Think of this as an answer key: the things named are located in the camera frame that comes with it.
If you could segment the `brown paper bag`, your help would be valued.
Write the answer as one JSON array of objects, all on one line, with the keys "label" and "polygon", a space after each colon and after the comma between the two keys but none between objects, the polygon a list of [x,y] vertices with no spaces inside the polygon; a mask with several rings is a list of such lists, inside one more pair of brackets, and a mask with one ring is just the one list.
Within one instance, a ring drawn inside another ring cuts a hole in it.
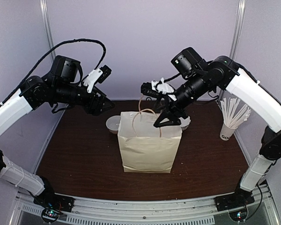
[{"label": "brown paper bag", "polygon": [[118,144],[124,172],[170,173],[182,138],[182,128],[166,126],[156,128],[154,122],[160,114],[152,109],[121,112]]}]

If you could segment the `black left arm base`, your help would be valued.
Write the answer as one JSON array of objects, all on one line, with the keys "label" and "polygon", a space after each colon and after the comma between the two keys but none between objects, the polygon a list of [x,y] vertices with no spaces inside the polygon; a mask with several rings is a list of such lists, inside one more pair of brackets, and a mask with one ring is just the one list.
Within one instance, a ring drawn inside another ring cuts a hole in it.
[{"label": "black left arm base", "polygon": [[71,212],[74,206],[74,198],[55,193],[43,192],[40,195],[33,195],[33,203],[45,209],[53,210],[57,213]]}]

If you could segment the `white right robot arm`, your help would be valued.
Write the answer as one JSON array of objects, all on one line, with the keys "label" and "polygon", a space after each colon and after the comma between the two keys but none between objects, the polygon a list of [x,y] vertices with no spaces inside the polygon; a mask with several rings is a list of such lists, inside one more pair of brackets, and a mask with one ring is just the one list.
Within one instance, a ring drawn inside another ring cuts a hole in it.
[{"label": "white right robot arm", "polygon": [[206,62],[192,47],[178,53],[171,63],[186,80],[176,90],[164,91],[165,81],[153,88],[163,95],[165,107],[154,127],[178,126],[186,119],[184,109],[203,94],[220,88],[241,99],[266,123],[261,148],[231,196],[235,207],[242,206],[274,161],[281,158],[281,103],[251,73],[227,56]]}]

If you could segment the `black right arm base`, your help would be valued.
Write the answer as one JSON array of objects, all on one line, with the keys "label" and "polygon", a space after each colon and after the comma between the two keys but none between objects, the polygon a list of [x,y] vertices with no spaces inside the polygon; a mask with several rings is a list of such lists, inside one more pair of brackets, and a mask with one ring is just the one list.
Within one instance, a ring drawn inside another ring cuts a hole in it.
[{"label": "black right arm base", "polygon": [[217,211],[232,210],[239,207],[245,207],[248,204],[254,203],[255,199],[252,195],[243,196],[235,193],[222,195],[214,198]]}]

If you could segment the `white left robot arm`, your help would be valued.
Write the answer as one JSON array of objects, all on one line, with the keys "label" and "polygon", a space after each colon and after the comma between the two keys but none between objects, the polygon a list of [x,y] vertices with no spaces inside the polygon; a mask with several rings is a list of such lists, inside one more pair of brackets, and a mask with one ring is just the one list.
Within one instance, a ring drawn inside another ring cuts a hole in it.
[{"label": "white left robot arm", "polygon": [[[68,105],[68,109],[76,105],[82,106],[87,114],[94,116],[114,107],[107,96],[95,86],[111,74],[107,65],[95,68],[86,78],[75,82],[77,73],[83,75],[79,61],[58,55],[46,75],[34,75],[26,79],[0,107],[0,136],[20,118],[43,103],[49,103],[52,113],[60,112],[58,104],[63,103]],[[46,179],[14,164],[1,150],[0,178],[34,196],[39,196],[47,208],[54,208],[58,204],[58,198],[53,194],[54,190]]]}]

